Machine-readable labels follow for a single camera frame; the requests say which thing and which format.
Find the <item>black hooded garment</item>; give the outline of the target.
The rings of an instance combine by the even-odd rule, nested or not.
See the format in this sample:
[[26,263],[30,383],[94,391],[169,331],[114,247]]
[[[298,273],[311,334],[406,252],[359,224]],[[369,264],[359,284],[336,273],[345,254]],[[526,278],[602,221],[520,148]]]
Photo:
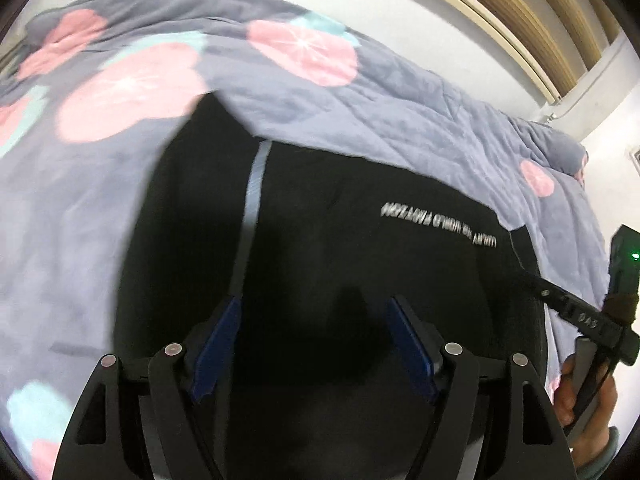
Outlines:
[[385,322],[391,296],[477,356],[547,368],[544,310],[511,287],[528,234],[454,188],[266,141],[206,94],[153,172],[122,266],[114,347],[150,356],[241,300],[232,479],[387,479],[430,410]]

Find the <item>grey right sleeve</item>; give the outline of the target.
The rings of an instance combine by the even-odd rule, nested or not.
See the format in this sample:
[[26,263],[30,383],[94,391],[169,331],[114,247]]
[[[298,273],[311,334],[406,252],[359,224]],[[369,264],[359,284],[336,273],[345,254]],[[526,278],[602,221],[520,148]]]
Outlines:
[[620,433],[616,427],[608,428],[606,445],[596,447],[596,442],[587,441],[573,448],[572,457],[578,480],[598,480],[611,465],[616,455]]

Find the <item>grey quilt with pink spots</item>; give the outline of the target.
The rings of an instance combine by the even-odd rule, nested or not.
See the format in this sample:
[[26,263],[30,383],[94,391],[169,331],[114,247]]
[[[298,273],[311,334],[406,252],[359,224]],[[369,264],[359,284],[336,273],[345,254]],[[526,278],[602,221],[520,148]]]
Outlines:
[[[232,479],[233,353],[201,403],[184,341],[127,358],[114,347],[122,266],[160,156],[213,94],[262,140],[405,169],[525,231],[541,275],[596,304],[603,240],[584,148],[504,114],[377,41],[281,0],[79,0],[34,18],[1,81],[1,463],[9,478]],[[569,422],[576,332],[544,310],[547,368],[483,373],[469,451],[551,440],[542,396]],[[509,365],[515,352],[504,359]]]

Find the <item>wooden slatted headboard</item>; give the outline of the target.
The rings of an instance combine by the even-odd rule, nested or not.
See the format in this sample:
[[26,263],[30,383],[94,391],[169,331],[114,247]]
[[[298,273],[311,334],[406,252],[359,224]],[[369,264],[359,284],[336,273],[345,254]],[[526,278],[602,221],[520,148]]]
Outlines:
[[620,34],[603,0],[442,0],[495,41],[550,104],[578,84]]

